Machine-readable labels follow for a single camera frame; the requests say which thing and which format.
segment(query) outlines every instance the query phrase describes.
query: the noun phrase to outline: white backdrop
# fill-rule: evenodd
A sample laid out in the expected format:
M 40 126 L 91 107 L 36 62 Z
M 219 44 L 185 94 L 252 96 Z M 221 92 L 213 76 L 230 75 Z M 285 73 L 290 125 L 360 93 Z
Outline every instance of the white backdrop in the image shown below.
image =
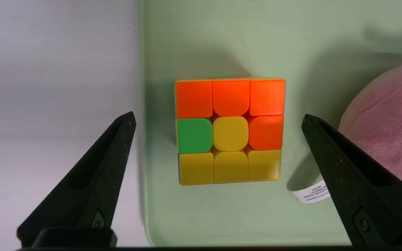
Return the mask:
M 139 184 L 137 0 L 0 0 L 0 250 L 119 115 L 138 127 L 112 228 L 148 245 Z

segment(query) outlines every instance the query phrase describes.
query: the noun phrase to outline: green cube tile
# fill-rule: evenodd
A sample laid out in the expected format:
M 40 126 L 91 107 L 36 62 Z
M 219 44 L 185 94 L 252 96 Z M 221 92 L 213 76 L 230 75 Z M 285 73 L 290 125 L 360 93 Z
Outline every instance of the green cube tile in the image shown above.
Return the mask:
M 177 119 L 179 153 L 203 153 L 212 148 L 213 129 L 209 119 Z

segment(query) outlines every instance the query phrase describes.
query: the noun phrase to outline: rubik's cube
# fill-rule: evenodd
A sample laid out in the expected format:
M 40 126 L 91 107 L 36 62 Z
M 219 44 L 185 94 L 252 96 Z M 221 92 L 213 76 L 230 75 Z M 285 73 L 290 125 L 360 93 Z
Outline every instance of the rubik's cube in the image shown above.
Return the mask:
M 176 81 L 181 185 L 280 178 L 285 81 Z

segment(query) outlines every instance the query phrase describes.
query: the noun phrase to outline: yellow cube tile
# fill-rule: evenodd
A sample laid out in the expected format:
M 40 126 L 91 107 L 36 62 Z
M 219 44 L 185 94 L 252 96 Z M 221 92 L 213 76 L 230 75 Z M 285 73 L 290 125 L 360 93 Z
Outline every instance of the yellow cube tile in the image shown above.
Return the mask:
M 179 181 L 181 185 L 214 183 L 214 155 L 211 152 L 179 154 Z
M 217 117 L 212 125 L 214 146 L 219 151 L 239 151 L 247 145 L 249 126 L 242 116 Z
M 248 181 L 278 181 L 280 179 L 281 150 L 257 151 L 246 148 L 249 161 Z
M 244 182 L 247 180 L 247 156 L 241 151 L 223 152 L 212 150 L 214 154 L 214 183 Z

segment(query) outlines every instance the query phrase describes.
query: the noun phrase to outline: pink plush toy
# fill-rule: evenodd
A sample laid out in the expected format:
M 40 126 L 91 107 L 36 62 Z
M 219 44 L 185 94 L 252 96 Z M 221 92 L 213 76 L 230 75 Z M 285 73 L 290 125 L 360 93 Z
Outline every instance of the pink plush toy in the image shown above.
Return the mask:
M 338 130 L 402 181 L 402 66 L 368 84 Z

